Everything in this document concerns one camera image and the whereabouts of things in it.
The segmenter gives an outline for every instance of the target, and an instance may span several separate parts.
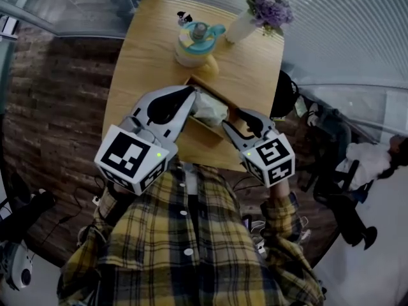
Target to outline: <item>teal lid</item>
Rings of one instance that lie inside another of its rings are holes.
[[[201,31],[199,38],[194,35],[194,28],[198,24],[198,28]],[[225,27],[223,25],[209,26],[203,22],[190,22],[183,26],[182,32],[187,32],[188,30],[188,43],[186,41],[181,41],[179,36],[179,43],[190,54],[207,54],[212,51],[217,41],[218,36],[225,32]]]

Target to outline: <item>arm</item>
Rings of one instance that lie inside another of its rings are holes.
[[[94,220],[82,233],[82,245],[61,269],[57,294],[59,305],[71,305],[72,301],[89,300],[99,284],[96,270],[98,255],[116,222],[122,217],[136,196],[108,183],[95,210]]]
[[[290,303],[322,305],[319,283],[297,244],[302,230],[297,208],[296,196],[290,193],[287,180],[271,187],[270,198],[261,205],[266,218],[266,263]]]

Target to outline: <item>person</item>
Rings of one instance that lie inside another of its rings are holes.
[[[322,305],[288,181],[261,202],[266,259],[215,168],[175,160],[141,196],[109,182],[61,270],[59,305]]]
[[[399,166],[408,165],[408,139],[393,136],[390,146],[371,143],[352,143],[350,127],[339,118],[338,110],[329,110],[313,103],[309,108],[307,124],[328,133],[339,143],[336,171],[348,172],[354,160],[360,163],[349,186],[350,191],[375,179],[392,176]]]

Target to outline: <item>wooden table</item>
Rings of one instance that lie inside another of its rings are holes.
[[[183,84],[192,74],[242,108],[270,114],[281,68],[284,40],[269,38],[260,30],[237,44],[218,39],[214,57],[219,75],[185,68],[174,59],[179,35],[178,11],[211,25],[229,24],[232,13],[190,0],[143,0],[120,51],[106,105],[103,135],[119,124],[147,92]],[[227,140],[189,119],[176,141],[182,161],[244,171],[238,151]]]

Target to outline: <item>shirt button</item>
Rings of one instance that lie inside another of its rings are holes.
[[[191,256],[193,255],[193,250],[191,248],[184,249],[184,255]]]

